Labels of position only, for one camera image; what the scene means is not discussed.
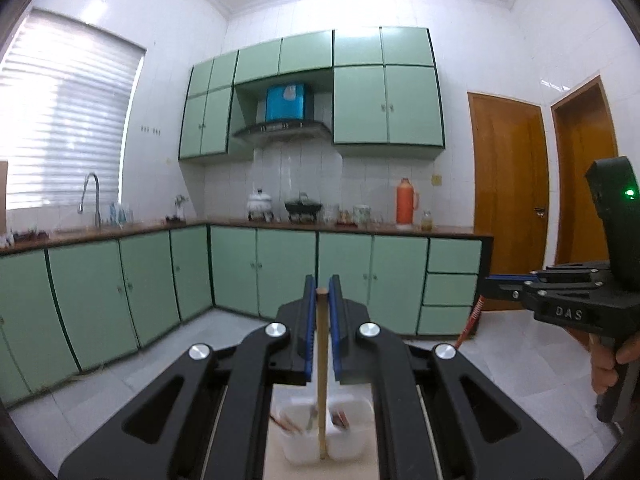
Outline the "right human hand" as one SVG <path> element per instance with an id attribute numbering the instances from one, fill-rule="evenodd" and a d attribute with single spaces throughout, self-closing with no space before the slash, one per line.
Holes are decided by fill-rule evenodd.
<path id="1" fill-rule="evenodd" d="M 605 394 L 618 379 L 617 364 L 624 365 L 638 361 L 640 356 L 640 334 L 628 339 L 616 353 L 601 344 L 600 337 L 589 336 L 591 356 L 591 387 L 597 394 Z"/>

